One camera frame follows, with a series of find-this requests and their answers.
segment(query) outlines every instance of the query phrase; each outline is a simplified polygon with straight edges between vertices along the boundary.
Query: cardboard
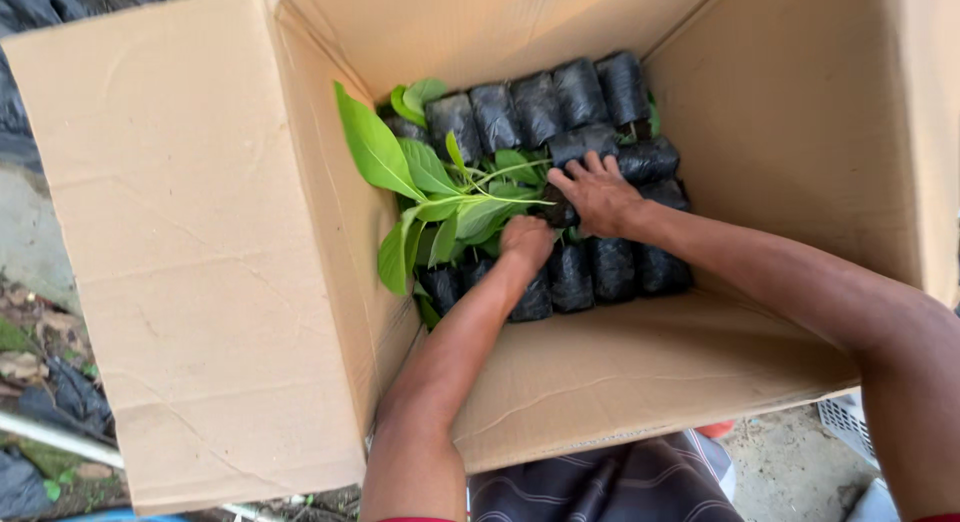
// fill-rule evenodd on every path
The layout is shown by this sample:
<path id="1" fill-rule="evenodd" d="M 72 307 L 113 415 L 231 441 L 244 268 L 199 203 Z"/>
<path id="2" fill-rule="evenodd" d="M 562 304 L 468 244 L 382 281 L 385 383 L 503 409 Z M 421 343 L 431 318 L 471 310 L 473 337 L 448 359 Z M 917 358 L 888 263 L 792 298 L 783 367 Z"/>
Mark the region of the cardboard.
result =
<path id="1" fill-rule="evenodd" d="M 948 303 L 958 6 L 175 0 L 5 38 L 136 509 L 363 478 L 378 400 L 420 322 L 378 282 L 396 206 L 354 168 L 334 80 L 373 103 L 424 76 L 459 88 L 631 50 L 695 213 Z M 686 295 L 508 326 L 454 425 L 467 470 L 857 384 L 831 345 L 695 275 Z"/>

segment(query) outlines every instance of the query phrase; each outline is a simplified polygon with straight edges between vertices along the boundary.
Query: hand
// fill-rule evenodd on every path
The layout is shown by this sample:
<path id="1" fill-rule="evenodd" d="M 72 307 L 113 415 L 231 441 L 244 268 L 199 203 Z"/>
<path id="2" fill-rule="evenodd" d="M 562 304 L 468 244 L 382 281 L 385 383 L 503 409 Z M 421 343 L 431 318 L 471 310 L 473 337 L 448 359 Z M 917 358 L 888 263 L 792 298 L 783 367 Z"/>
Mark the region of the hand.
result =
<path id="1" fill-rule="evenodd" d="M 625 214 L 643 205 L 643 197 L 620 175 L 617 159 L 607 155 L 601 162 L 595 151 L 583 157 L 586 169 L 577 160 L 566 163 L 570 179 L 558 168 L 547 172 L 547 180 L 563 192 L 580 215 L 580 229 L 596 237 L 624 237 Z"/>
<path id="2" fill-rule="evenodd" d="M 529 269 L 531 278 L 544 266 L 552 251 L 553 230 L 541 218 L 514 216 L 500 235 L 500 258 L 517 258 Z"/>

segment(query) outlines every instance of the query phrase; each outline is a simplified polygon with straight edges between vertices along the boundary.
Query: white pipe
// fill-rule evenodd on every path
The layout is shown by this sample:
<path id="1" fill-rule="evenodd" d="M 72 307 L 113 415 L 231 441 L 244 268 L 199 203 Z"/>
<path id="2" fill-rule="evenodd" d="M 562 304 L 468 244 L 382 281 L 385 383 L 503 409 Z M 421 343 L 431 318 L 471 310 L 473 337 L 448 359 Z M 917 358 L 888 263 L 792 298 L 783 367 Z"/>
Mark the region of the white pipe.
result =
<path id="1" fill-rule="evenodd" d="M 0 410 L 0 430 L 16 434 L 34 442 L 44 443 L 61 451 L 80 455 L 85 459 L 123 469 L 123 456 L 120 451 L 99 441 L 87 439 L 47 423 L 21 417 Z M 244 503 L 227 503 L 221 509 L 234 515 L 253 520 L 253 522 L 282 522 L 281 520 L 260 514 L 258 510 Z"/>

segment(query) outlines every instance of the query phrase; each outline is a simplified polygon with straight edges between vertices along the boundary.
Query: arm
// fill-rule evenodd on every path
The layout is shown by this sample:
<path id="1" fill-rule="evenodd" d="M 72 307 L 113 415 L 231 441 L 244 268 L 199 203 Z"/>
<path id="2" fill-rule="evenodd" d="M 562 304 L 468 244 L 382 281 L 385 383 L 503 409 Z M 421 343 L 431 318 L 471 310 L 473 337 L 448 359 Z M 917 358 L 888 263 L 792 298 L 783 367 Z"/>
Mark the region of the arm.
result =
<path id="1" fill-rule="evenodd" d="M 380 403 L 364 479 L 363 522 L 467 518 L 467 476 L 450 426 L 504 321 L 550 255 L 553 232 L 543 220 L 516 216 L 500 243 L 493 269 L 440 320 Z"/>
<path id="2" fill-rule="evenodd" d="M 549 178 L 582 229 L 665 249 L 844 349 L 904 520 L 960 513 L 960 319 L 906 284 L 794 240 L 644 200 L 617 161 L 587 155 Z"/>

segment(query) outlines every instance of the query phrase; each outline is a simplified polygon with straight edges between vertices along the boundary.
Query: ground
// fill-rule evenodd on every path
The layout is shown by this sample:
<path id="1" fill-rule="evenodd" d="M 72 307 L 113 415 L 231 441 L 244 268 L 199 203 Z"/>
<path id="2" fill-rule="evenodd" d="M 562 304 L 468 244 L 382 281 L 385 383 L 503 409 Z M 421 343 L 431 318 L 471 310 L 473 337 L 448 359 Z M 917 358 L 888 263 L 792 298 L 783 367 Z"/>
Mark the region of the ground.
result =
<path id="1" fill-rule="evenodd" d="M 739 419 L 721 443 L 747 522 L 840 522 L 881 475 L 820 423 L 816 405 Z"/>

